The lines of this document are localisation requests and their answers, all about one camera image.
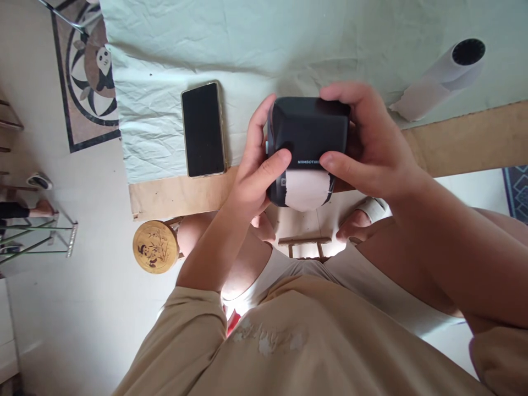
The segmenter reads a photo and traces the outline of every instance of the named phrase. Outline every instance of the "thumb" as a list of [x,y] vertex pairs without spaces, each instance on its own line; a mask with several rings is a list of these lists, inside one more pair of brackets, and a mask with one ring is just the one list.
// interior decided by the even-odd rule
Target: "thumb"
[[354,181],[364,178],[368,173],[367,165],[338,151],[324,153],[319,159],[319,163],[324,169],[352,186]]
[[266,190],[283,172],[292,160],[292,153],[282,148],[265,160],[250,177],[252,188]]

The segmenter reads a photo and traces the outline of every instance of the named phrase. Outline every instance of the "light green cloth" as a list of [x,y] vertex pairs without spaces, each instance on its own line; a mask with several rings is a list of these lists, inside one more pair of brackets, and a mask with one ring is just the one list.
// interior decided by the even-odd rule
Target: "light green cloth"
[[486,44],[484,72],[412,126],[528,98],[525,0],[101,0],[101,7],[130,183],[186,174],[180,93],[210,80],[223,87],[233,165],[267,94],[317,96],[325,84],[355,79],[390,104],[469,37]]

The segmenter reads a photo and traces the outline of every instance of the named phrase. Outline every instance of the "panda painting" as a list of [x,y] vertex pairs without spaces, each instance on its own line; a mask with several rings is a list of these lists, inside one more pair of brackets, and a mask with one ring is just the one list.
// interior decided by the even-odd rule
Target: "panda painting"
[[96,54],[97,67],[99,68],[99,82],[97,83],[97,91],[101,92],[103,88],[113,89],[114,79],[112,78],[112,56],[110,52],[101,47]]

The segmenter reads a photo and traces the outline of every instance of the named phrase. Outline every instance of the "black label printer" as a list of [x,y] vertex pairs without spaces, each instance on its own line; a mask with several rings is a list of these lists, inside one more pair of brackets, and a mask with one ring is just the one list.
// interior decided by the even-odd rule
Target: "black label printer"
[[[288,169],[324,170],[319,158],[327,151],[344,153],[350,125],[350,106],[312,97],[281,97],[268,114],[268,158],[280,149],[291,152]],[[328,202],[335,176],[330,175]],[[285,207],[286,172],[268,188],[268,197]]]

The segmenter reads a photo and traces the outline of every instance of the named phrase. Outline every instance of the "hand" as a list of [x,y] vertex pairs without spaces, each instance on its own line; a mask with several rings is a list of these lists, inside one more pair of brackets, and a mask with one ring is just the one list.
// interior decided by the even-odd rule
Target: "hand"
[[324,169],[362,193],[384,199],[407,194],[423,179],[425,172],[416,164],[381,96],[370,85],[337,82],[322,88],[320,96],[351,106],[351,121],[363,146],[353,158],[336,151],[326,152],[320,158]]
[[263,128],[277,96],[269,95],[257,108],[247,128],[247,141],[233,189],[224,206],[244,216],[247,223],[270,204],[267,188],[286,170],[292,154],[285,148],[266,159]]

